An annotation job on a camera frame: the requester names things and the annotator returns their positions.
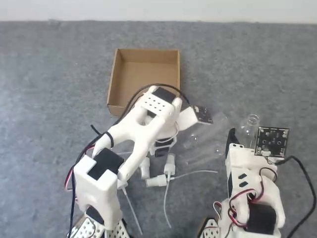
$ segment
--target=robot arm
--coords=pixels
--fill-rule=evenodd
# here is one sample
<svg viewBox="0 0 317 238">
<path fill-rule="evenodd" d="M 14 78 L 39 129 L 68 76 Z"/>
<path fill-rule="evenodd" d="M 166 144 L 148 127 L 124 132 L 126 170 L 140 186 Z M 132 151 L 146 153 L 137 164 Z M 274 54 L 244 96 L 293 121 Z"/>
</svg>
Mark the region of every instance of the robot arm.
<svg viewBox="0 0 317 238">
<path fill-rule="evenodd" d="M 202 113 L 195 112 L 192 107 L 180 112 L 181 106 L 182 100 L 174 94 L 160 87 L 150 87 L 132 110 L 96 142 L 92 158 L 85 156 L 74 167 L 80 209 L 86 211 L 93 207 L 106 230 L 113 230 L 122 218 L 117 189 L 127 184 L 156 142 L 172 137 L 175 126 L 184 130 L 206 120 L 203 116 L 195 116 Z M 126 161 L 110 150 L 111 146 L 125 140 L 135 142 Z"/>
<path fill-rule="evenodd" d="M 285 213 L 275 184 L 277 166 L 283 160 L 289 129 L 259 127 L 255 149 L 245 148 L 231 129 L 226 145 L 228 198 L 219 221 L 210 219 L 217 238 L 280 238 Z"/>
<path fill-rule="evenodd" d="M 277 167 L 268 164 L 265 157 L 255 156 L 254 150 L 239 144 L 230 144 L 226 166 L 229 197 L 227 216 L 241 227 L 250 227 L 250 219 L 257 219 L 253 217 L 252 210 L 256 204 L 257 209 L 271 213 L 272 220 L 275 220 L 272 235 L 279 237 L 277 228 L 283 227 L 285 214 L 279 189 L 274 183 Z"/>
</svg>

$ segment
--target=black square panel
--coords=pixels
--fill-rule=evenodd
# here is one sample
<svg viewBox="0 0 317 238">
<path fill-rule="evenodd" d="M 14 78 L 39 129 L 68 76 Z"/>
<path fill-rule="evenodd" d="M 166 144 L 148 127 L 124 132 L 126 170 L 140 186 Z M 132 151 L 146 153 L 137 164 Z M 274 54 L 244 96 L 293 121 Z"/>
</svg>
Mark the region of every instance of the black square panel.
<svg viewBox="0 0 317 238">
<path fill-rule="evenodd" d="M 266 155 L 270 152 L 270 157 L 284 158 L 288 135 L 288 128 L 260 126 L 254 155 Z"/>
</svg>

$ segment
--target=cable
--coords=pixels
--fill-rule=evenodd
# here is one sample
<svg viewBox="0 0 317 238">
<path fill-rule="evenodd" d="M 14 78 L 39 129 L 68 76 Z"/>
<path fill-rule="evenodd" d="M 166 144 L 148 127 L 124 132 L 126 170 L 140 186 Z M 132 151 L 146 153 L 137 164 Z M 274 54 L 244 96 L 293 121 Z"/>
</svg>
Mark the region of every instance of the cable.
<svg viewBox="0 0 317 238">
<path fill-rule="evenodd" d="M 286 162 L 290 161 L 291 159 L 295 160 L 298 163 L 298 165 L 300 166 L 300 168 L 302 169 L 302 171 L 305 175 L 305 178 L 308 182 L 308 185 L 309 185 L 311 192 L 312 192 L 312 195 L 313 195 L 313 205 L 312 205 L 312 208 L 310 209 L 310 211 L 307 213 L 307 215 L 304 216 L 303 219 L 291 230 L 291 232 L 288 234 L 287 238 L 291 238 L 293 236 L 293 234 L 297 231 L 297 229 L 308 219 L 308 217 L 311 216 L 311 214 L 316 209 L 316 192 L 315 192 L 313 183 L 311 181 L 311 178 L 309 177 L 302 162 L 298 158 L 296 158 L 295 156 L 291 155 L 291 156 L 287 157 L 284 161 L 280 161 L 280 162 L 275 163 L 275 165 L 283 165 Z"/>
<path fill-rule="evenodd" d="M 70 170 L 68 171 L 66 179 L 65 179 L 65 182 L 64 182 L 64 189 L 66 191 L 71 191 L 72 190 L 71 188 L 68 188 L 68 183 L 69 183 L 69 180 L 70 180 L 70 177 L 71 177 L 72 173 L 73 173 L 73 167 L 71 167 Z"/>
<path fill-rule="evenodd" d="M 164 216 L 165 216 L 165 220 L 167 222 L 167 225 L 169 228 L 172 228 L 172 225 L 170 224 L 170 222 L 168 220 L 167 213 L 166 213 L 166 197 L 167 197 L 167 191 L 168 191 L 168 187 L 169 187 L 169 181 L 170 181 L 170 174 L 168 174 L 168 176 L 167 176 L 167 185 L 166 185 L 166 190 L 165 190 L 165 194 L 164 194 L 163 210 L 164 210 Z"/>
<path fill-rule="evenodd" d="M 171 177 L 170 180 L 179 179 L 179 178 L 182 178 L 184 176 L 192 175 L 192 174 L 196 174 L 196 173 L 215 173 L 216 174 L 216 173 L 218 173 L 218 171 L 214 171 L 214 170 L 196 170 L 196 171 L 185 173 L 183 175 Z"/>
<path fill-rule="evenodd" d="M 101 133 L 94 127 L 94 125 L 90 125 L 91 129 L 97 134 L 100 135 Z"/>
<path fill-rule="evenodd" d="M 239 221 L 237 221 L 237 220 L 230 214 L 230 212 L 232 212 L 233 214 L 237 214 L 237 212 L 236 212 L 235 209 L 233 208 L 231 202 L 232 202 L 234 199 L 236 199 L 237 197 L 239 197 L 239 196 L 241 196 L 241 195 L 243 195 L 243 194 L 245 194 L 245 193 L 251 193 L 251 192 L 255 192 L 255 193 L 256 193 L 256 191 L 255 191 L 254 189 L 249 188 L 249 189 L 246 189 L 246 190 L 243 190 L 243 191 L 237 193 L 236 195 L 234 195 L 234 196 L 229 200 L 228 216 L 229 216 L 229 218 L 231 219 L 232 223 L 234 223 L 234 224 L 235 224 L 236 226 L 238 226 L 238 227 L 245 227 L 246 224 L 240 223 Z"/>
<path fill-rule="evenodd" d="M 179 133 L 179 127 L 178 127 L 178 123 L 177 122 L 175 122 L 175 127 L 176 127 L 176 133 L 172 136 L 172 137 L 169 137 L 168 139 L 166 139 L 166 140 L 156 140 L 156 142 L 157 143 L 166 143 L 166 142 L 168 142 L 168 141 L 170 141 L 170 140 L 172 140 L 175 136 L 177 136 L 178 135 L 178 133 Z"/>
<path fill-rule="evenodd" d="M 122 115 L 119 117 L 119 119 L 118 119 L 113 125 L 118 124 L 118 123 L 125 117 L 125 115 L 131 110 L 132 107 L 130 107 L 130 106 L 131 106 L 131 104 L 132 104 L 132 102 L 133 102 L 133 99 L 134 99 L 142 90 L 147 89 L 147 88 L 149 88 L 149 87 L 151 87 L 151 86 L 161 86 L 161 87 L 172 88 L 172 89 L 174 89 L 175 91 L 177 91 L 177 92 L 184 98 L 184 100 L 190 105 L 190 102 L 189 102 L 188 98 L 187 98 L 187 97 L 185 96 L 185 94 L 184 94 L 181 90 L 179 90 L 178 88 L 176 88 L 176 87 L 174 87 L 174 86 L 172 86 L 172 85 L 169 85 L 169 84 L 164 84 L 164 83 L 148 84 L 148 85 L 145 85 L 145 86 L 141 87 L 135 94 L 133 94 L 133 96 L 131 97 L 130 101 L 127 103 L 127 106 L 125 107 L 125 109 L 124 109 Z"/>
<path fill-rule="evenodd" d="M 214 211 L 217 213 L 219 220 L 221 220 L 221 214 L 219 213 L 219 211 L 215 208 L 215 205 L 217 205 L 220 208 L 220 213 L 221 213 L 221 208 L 222 208 L 222 204 L 218 201 L 213 202 L 212 207 L 214 209 Z"/>
<path fill-rule="evenodd" d="M 83 155 L 86 153 L 86 151 L 93 145 L 97 140 L 99 140 L 105 133 L 102 133 L 98 136 L 96 136 L 92 141 L 88 143 L 88 145 L 80 152 L 78 155 L 75 164 L 71 167 L 71 171 L 73 171 L 73 168 L 75 165 L 80 161 L 80 159 L 83 157 Z M 68 238 L 70 238 L 70 233 L 73 228 L 73 216 L 74 216 L 74 206 L 75 206 L 75 200 L 76 200 L 76 186 L 75 186 L 75 175 L 74 173 L 71 173 L 71 184 L 72 184 L 72 200 L 71 200 L 71 210 L 70 210 L 70 221 L 69 221 L 69 233 L 68 233 Z"/>
<path fill-rule="evenodd" d="M 71 173 L 71 186 L 73 189 L 73 197 L 71 199 L 71 209 L 70 209 L 70 225 L 68 231 L 68 238 L 71 236 L 71 230 L 73 229 L 73 217 L 74 217 L 74 207 L 75 207 L 75 175 Z"/>
<path fill-rule="evenodd" d="M 229 233 L 230 233 L 230 231 L 231 231 L 231 229 L 232 229 L 232 226 L 233 226 L 233 223 L 230 224 L 230 226 L 229 226 L 229 228 L 228 228 L 228 232 L 227 232 L 227 234 L 226 234 L 226 236 L 225 236 L 224 238 L 228 238 Z"/>
<path fill-rule="evenodd" d="M 135 214 L 135 212 L 134 212 L 134 209 L 133 209 L 132 203 L 131 203 L 131 201 L 130 201 L 130 199 L 129 199 L 129 197 L 128 197 L 127 191 L 125 190 L 125 188 L 122 188 L 122 191 L 123 191 L 123 193 L 124 193 L 125 197 L 127 198 L 127 201 L 128 201 L 129 206 L 130 206 L 130 208 L 131 208 L 131 211 L 132 211 L 132 214 L 133 214 L 133 217 L 134 217 L 135 223 L 137 224 L 138 229 L 139 229 L 139 231 L 140 231 L 141 235 L 143 235 L 143 232 L 142 232 L 142 229 L 141 229 L 141 226 L 140 226 L 139 220 L 138 220 L 138 218 L 137 218 L 137 215 L 136 215 L 136 214 Z"/>
<path fill-rule="evenodd" d="M 263 168 L 261 168 L 260 169 L 260 171 L 259 171 L 259 175 L 260 176 L 262 176 L 262 170 L 270 170 L 271 172 L 273 172 L 274 173 L 274 179 L 273 179 L 273 182 L 275 183 L 276 181 L 277 181 L 277 178 L 278 178 L 278 175 L 277 175 L 277 172 L 276 171 L 274 171 L 273 169 L 271 169 L 271 168 L 268 168 L 268 167 L 263 167 Z"/>
</svg>

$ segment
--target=open cardboard box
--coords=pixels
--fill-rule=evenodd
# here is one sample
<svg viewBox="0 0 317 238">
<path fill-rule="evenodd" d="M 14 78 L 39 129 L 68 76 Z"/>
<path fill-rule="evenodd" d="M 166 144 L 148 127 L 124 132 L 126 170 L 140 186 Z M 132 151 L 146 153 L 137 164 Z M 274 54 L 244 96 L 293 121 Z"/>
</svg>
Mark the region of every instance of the open cardboard box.
<svg viewBox="0 0 317 238">
<path fill-rule="evenodd" d="M 107 98 L 110 113 L 120 116 L 132 95 L 151 83 L 180 88 L 179 51 L 117 49 Z M 173 89 L 166 89 L 176 94 Z"/>
</svg>

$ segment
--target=metal bracket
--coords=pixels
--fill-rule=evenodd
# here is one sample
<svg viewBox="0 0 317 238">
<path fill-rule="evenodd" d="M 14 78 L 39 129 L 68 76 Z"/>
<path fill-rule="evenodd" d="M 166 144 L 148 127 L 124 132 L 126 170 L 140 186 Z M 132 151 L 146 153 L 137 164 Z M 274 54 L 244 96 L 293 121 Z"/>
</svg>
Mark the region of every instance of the metal bracket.
<svg viewBox="0 0 317 238">
<path fill-rule="evenodd" d="M 71 238 L 101 238 L 105 233 L 103 225 L 97 221 L 82 217 L 71 231 Z M 122 220 L 113 231 L 107 231 L 105 238 L 130 238 Z"/>
<path fill-rule="evenodd" d="M 220 238 L 220 227 L 215 219 L 209 219 L 199 238 Z"/>
</svg>

